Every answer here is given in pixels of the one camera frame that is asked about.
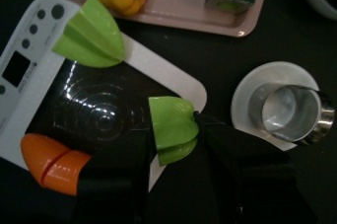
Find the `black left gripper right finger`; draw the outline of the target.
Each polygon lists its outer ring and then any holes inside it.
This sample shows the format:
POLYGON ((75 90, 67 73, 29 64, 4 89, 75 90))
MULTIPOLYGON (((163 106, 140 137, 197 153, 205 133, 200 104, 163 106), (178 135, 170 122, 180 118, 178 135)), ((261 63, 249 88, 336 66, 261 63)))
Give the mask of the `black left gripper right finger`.
POLYGON ((197 114, 221 224, 316 224, 300 193, 294 165, 280 148, 197 114))

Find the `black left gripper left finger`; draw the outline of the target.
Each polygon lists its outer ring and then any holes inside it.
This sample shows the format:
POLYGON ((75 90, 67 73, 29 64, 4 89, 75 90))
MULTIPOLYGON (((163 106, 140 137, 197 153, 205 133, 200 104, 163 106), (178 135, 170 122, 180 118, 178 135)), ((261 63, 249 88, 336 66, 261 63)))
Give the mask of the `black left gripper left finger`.
POLYGON ((155 144, 133 129, 104 147, 80 171, 71 224, 144 224, 155 144))

